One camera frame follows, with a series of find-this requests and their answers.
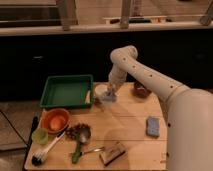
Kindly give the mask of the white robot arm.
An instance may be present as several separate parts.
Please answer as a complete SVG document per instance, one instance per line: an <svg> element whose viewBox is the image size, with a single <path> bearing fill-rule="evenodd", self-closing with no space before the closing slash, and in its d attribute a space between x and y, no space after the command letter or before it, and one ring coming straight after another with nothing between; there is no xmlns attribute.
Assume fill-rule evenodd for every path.
<svg viewBox="0 0 213 171"><path fill-rule="evenodd" d="M117 91L129 73L166 104L167 171L213 171L213 94L161 74L137 57L134 46L110 53L110 86Z"/></svg>

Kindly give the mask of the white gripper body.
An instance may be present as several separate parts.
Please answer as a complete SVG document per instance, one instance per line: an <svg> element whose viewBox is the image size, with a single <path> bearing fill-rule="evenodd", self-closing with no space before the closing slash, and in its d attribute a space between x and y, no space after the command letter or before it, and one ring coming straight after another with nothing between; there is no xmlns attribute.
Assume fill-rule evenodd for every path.
<svg viewBox="0 0 213 171"><path fill-rule="evenodd" d="M121 86L126 81L126 73L119 69L119 68L113 68L110 71L109 74L109 80L108 80L108 92L110 95L115 95L116 92L121 88Z"/></svg>

